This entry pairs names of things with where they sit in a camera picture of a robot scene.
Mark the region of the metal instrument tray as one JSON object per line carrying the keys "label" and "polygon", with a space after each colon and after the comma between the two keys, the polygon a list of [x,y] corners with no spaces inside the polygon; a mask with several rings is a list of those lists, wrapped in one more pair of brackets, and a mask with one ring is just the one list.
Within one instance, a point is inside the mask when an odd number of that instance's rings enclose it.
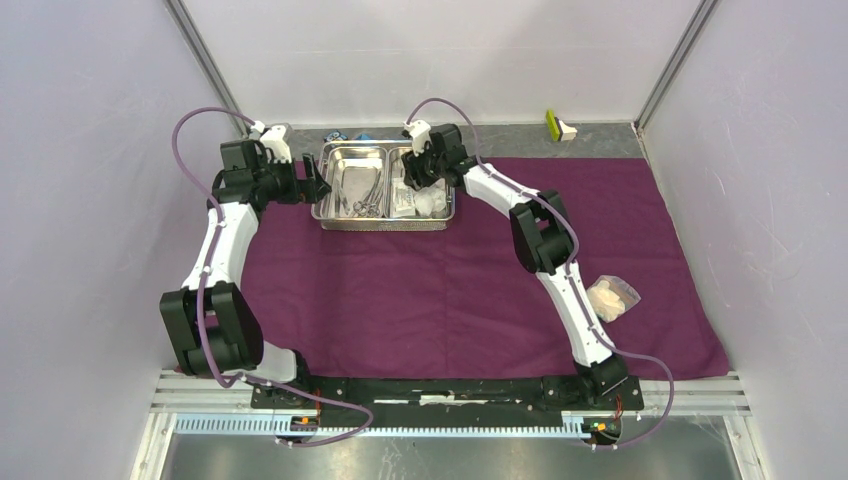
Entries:
{"label": "metal instrument tray", "polygon": [[[390,217],[391,186],[394,179],[402,179],[404,169],[401,155],[410,151],[411,145],[404,140],[335,141],[323,147],[319,166],[320,173],[330,184],[332,192],[312,207],[312,216],[321,227],[331,231],[354,232],[423,232],[446,229],[452,221],[456,202],[452,188],[436,183],[434,188],[444,189],[449,196],[447,209],[442,218],[392,219]],[[375,176],[381,173],[384,180],[384,196],[381,202],[383,214],[380,218],[356,218],[353,204],[365,196]],[[345,193],[350,207],[349,218],[335,218],[333,203],[334,177],[343,176]]]}

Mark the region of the beige gauze roll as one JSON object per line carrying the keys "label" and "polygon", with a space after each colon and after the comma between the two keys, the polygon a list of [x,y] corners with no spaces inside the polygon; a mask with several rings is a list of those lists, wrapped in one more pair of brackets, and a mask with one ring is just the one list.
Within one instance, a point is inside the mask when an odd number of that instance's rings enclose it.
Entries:
{"label": "beige gauze roll", "polygon": [[587,289],[587,296],[596,316],[611,323],[641,301],[641,295],[623,279],[602,275]]}

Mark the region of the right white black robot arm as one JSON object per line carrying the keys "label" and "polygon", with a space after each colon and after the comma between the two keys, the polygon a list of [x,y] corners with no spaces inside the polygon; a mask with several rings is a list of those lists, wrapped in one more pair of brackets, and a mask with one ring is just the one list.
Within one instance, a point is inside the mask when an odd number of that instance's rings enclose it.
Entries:
{"label": "right white black robot arm", "polygon": [[558,192],[526,187],[473,158],[454,124],[415,120],[403,135],[411,142],[402,156],[406,185],[421,190],[442,180],[508,218],[519,263],[541,282],[568,335],[580,400],[606,406],[629,372],[589,301],[576,260],[579,242]]}

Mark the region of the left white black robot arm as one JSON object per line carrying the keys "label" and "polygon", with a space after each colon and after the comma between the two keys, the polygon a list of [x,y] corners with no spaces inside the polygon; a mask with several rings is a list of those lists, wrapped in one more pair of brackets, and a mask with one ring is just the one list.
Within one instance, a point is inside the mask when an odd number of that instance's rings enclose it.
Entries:
{"label": "left white black robot arm", "polygon": [[316,204],[331,187],[309,153],[282,160],[253,139],[225,142],[220,153],[222,169],[201,188],[208,223],[197,260],[181,287],[162,295],[160,314],[182,373],[225,388],[245,382],[302,407],[314,394],[306,360],[265,340],[240,285],[268,206]]}

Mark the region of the purple cloth wrap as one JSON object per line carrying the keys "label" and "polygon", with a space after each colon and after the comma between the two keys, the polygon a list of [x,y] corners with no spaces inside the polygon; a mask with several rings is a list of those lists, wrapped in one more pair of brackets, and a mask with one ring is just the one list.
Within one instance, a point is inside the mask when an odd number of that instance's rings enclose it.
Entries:
{"label": "purple cloth wrap", "polygon": [[[722,376],[731,366],[642,159],[497,158],[518,182],[558,191],[583,280],[622,278],[640,302],[607,333],[646,379]],[[527,378],[575,370],[540,282],[517,260],[508,219],[466,196],[436,232],[326,231],[303,205],[272,205],[241,290],[264,338],[313,374]]]}

